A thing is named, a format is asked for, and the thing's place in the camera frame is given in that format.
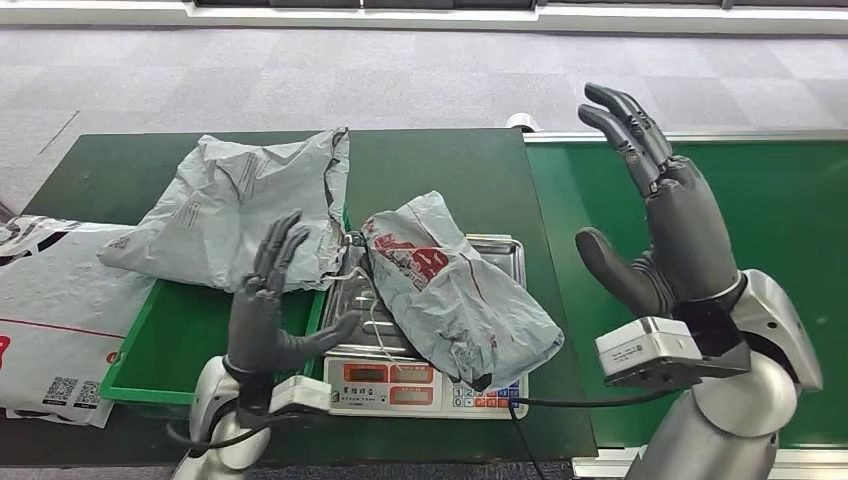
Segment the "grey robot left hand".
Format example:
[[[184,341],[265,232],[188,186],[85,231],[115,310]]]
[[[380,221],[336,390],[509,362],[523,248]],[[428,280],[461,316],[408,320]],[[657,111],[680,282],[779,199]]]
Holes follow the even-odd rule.
[[[298,209],[268,228],[252,269],[236,290],[228,327],[227,364],[234,370],[273,374],[302,365],[348,339],[361,323],[350,312],[336,324],[308,336],[294,336],[279,326],[281,298],[296,250],[308,239]]]

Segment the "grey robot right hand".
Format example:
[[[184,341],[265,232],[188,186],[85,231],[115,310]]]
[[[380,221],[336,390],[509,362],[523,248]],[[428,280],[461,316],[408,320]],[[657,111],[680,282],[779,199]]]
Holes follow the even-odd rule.
[[[718,297],[741,280],[713,192],[697,166],[674,153],[657,123],[630,94],[588,83],[578,108],[623,159],[641,196],[651,243],[628,262],[602,232],[585,227],[578,253],[595,279],[634,316],[671,314],[682,303]]]

